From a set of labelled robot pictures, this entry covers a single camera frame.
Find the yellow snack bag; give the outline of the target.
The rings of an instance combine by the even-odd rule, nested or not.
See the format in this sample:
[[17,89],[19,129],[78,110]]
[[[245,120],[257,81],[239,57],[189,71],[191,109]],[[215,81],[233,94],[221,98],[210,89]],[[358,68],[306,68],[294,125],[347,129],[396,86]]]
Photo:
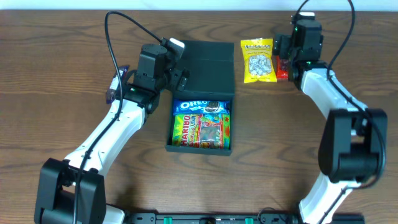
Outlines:
[[276,82],[272,62],[273,39],[240,41],[244,59],[244,83]]

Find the red candy bag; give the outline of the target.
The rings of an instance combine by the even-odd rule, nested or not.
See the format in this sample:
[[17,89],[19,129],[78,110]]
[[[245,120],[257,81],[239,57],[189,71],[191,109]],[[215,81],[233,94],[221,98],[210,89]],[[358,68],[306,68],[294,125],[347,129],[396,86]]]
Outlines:
[[278,80],[288,79],[288,77],[289,77],[288,64],[289,64],[289,61],[287,59],[282,59],[279,56],[277,56],[276,77]]

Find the blue Oreo cookie pack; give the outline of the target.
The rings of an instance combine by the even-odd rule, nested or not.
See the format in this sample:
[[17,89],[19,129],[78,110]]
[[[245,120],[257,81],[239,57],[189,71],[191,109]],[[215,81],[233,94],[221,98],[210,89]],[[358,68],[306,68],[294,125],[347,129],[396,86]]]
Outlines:
[[173,115],[178,114],[229,114],[227,101],[175,100]]

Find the Haribo worms gummy bag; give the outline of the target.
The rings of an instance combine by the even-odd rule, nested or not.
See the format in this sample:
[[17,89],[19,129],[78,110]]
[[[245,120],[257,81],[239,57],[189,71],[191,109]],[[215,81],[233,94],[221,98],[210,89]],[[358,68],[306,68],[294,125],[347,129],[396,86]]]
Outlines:
[[229,149],[230,115],[175,115],[172,145],[203,149]]

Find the dark green gift box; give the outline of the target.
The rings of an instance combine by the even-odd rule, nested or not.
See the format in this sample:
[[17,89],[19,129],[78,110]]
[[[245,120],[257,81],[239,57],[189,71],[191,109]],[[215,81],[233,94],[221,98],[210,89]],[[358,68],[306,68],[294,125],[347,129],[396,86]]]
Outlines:
[[[169,152],[228,156],[232,153],[234,81],[234,45],[231,42],[185,41],[185,51],[177,62],[178,70],[190,75],[182,91],[172,92],[170,125],[165,148]],[[172,145],[175,100],[227,101],[230,115],[229,149],[203,149]]]

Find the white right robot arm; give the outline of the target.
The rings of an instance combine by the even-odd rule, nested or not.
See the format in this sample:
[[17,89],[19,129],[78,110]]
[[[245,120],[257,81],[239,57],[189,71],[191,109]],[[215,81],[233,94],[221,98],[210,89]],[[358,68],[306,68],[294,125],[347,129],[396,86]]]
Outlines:
[[313,15],[293,17],[290,35],[275,37],[273,54],[287,61],[289,81],[316,104],[326,124],[318,150],[320,174],[298,204],[299,223],[331,223],[354,190],[372,187],[386,165],[387,114],[357,100],[320,59],[322,25]]

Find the dark blue chocolate bar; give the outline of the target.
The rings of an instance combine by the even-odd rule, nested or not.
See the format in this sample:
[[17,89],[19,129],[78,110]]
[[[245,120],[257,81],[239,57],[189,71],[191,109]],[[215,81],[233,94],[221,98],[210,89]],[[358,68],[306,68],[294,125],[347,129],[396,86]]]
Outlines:
[[105,100],[107,104],[111,104],[116,97],[116,92],[119,91],[120,87],[119,87],[119,78],[121,78],[121,81],[124,80],[127,71],[129,70],[129,65],[123,65],[121,67],[118,68],[119,70],[119,75],[117,75],[116,73],[113,76],[112,82],[105,94]]

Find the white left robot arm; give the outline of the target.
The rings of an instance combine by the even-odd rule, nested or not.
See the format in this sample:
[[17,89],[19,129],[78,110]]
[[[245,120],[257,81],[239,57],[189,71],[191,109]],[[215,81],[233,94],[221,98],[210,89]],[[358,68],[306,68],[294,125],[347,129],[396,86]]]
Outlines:
[[40,170],[35,223],[124,223],[126,212],[106,202],[104,180],[130,137],[153,113],[163,90],[178,90],[184,72],[175,66],[185,44],[162,39],[141,48],[139,66],[116,72],[116,96],[104,119],[64,160]]

